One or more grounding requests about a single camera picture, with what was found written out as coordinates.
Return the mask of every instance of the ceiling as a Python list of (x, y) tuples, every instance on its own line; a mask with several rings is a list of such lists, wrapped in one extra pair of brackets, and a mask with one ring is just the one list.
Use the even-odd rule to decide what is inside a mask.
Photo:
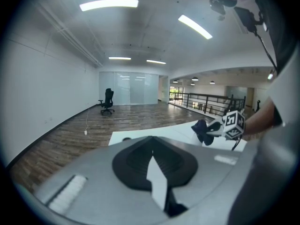
[(264, 75), (267, 76), (270, 74), (272, 70), (271, 67), (234, 67), (234, 68), (226, 68), (226, 69), (218, 69), (212, 71), (206, 71), (201, 73), (196, 73), (188, 76), (183, 76), (183, 79), (192, 79), (194, 76), (196, 77), (207, 77), (212, 75), (221, 75), (221, 74), (248, 74), (248, 75)]
[[(225, 20), (220, 22), (218, 13), (210, 9), (209, 0), (139, 0), (137, 8), (81, 11), (79, 5), (90, 1), (95, 0), (37, 0), (37, 6), (47, 10), (47, 16), (51, 14), (59, 24), (57, 30), (75, 37), (99, 66), (162, 66), (147, 64), (150, 59), (164, 61), (164, 66), (172, 70), (257, 46), (244, 41), (247, 32), (232, 9), (227, 9)], [(257, 14), (254, 0), (238, 5)], [(213, 38), (207, 40), (179, 22), (182, 14), (204, 27)], [(114, 56), (132, 60), (108, 59)]]

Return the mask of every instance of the metal railing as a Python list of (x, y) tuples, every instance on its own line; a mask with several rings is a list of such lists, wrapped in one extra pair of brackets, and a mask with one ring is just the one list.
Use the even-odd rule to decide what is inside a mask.
[(170, 92), (169, 102), (176, 105), (190, 107), (203, 111), (204, 113), (210, 113), (218, 116), (224, 116), (229, 111), (239, 112), (245, 107), (246, 97), (244, 99), (197, 94), (197, 93), (180, 93)]

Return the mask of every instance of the white cable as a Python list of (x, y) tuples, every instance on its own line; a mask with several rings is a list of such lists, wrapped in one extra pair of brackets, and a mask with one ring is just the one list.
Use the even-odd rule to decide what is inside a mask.
[(85, 120), (85, 125), (86, 125), (85, 131), (89, 128), (89, 125), (88, 125), (89, 111), (90, 111), (90, 107), (88, 108), (88, 114), (87, 114), (86, 120)]

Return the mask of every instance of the wooden floor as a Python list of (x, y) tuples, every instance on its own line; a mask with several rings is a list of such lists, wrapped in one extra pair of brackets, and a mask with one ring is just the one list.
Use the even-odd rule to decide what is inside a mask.
[(32, 147), (11, 168), (15, 182), (33, 192), (43, 181), (76, 157), (95, 148), (108, 146), (112, 132), (159, 128), (212, 119), (159, 102), (157, 105), (113, 106), (111, 115), (100, 114), (101, 107), (90, 109), (88, 134), (84, 135), (87, 111), (64, 123)]

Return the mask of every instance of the window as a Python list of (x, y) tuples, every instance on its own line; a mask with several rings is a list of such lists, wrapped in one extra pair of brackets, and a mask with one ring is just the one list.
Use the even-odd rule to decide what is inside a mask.
[(172, 101), (175, 104), (182, 105), (183, 93), (184, 88), (171, 86), (169, 101)]

